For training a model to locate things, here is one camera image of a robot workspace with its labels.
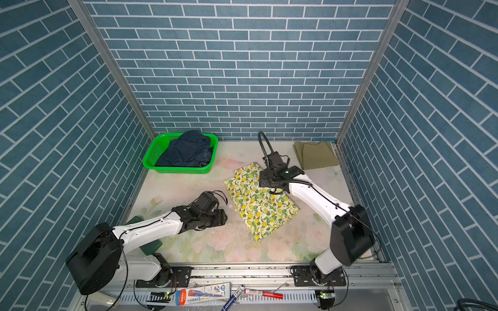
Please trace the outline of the yellow floral skirt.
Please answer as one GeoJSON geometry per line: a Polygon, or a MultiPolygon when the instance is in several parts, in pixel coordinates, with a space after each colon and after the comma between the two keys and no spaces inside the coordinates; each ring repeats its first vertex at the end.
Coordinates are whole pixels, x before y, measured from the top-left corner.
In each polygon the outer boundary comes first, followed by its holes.
{"type": "Polygon", "coordinates": [[[254,162],[235,170],[234,177],[224,182],[243,223],[257,242],[300,211],[286,194],[271,194],[270,189],[259,186],[261,171],[254,162]]]}

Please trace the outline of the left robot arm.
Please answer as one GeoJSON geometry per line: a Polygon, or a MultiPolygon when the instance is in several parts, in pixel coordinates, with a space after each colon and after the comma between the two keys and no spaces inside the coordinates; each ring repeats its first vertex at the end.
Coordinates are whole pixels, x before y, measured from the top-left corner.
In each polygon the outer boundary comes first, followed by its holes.
{"type": "Polygon", "coordinates": [[[148,220],[115,227],[106,222],[96,225],[66,259],[80,294],[131,280],[171,285],[175,279],[171,265],[157,252],[161,238],[223,226],[228,217],[221,203],[228,203],[222,191],[204,191],[190,204],[148,220]]]}

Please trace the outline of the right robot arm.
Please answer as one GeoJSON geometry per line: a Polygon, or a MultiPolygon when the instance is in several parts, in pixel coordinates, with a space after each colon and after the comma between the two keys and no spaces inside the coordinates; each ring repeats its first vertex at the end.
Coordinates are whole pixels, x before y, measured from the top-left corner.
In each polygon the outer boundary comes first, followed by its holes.
{"type": "Polygon", "coordinates": [[[259,186],[273,194],[280,189],[310,206],[330,227],[329,246],[310,264],[315,279],[352,265],[376,243],[366,209],[341,202],[316,183],[304,171],[289,166],[278,152],[265,153],[266,168],[259,175],[259,186]]]}

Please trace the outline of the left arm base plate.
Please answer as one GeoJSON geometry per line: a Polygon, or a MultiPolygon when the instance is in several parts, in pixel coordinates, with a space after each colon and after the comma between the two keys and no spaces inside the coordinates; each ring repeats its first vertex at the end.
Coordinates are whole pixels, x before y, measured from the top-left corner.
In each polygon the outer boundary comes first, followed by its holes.
{"type": "Polygon", "coordinates": [[[151,281],[137,280],[136,288],[187,288],[189,286],[192,267],[174,266],[162,269],[151,281]]]}

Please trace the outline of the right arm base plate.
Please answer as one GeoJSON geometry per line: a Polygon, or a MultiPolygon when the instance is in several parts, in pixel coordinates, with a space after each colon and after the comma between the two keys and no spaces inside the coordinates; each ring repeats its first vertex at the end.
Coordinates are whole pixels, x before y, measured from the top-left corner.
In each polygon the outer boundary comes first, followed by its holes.
{"type": "Polygon", "coordinates": [[[323,274],[317,267],[296,265],[289,268],[296,287],[310,286],[346,286],[345,274],[340,268],[323,274]]]}

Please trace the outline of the olive green skirt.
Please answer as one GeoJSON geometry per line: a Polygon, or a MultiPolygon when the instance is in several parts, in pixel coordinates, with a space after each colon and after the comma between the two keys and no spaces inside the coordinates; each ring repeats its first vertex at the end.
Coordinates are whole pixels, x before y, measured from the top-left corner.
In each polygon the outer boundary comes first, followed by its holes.
{"type": "Polygon", "coordinates": [[[340,165],[330,142],[297,141],[293,148],[301,169],[305,171],[340,165]]]}

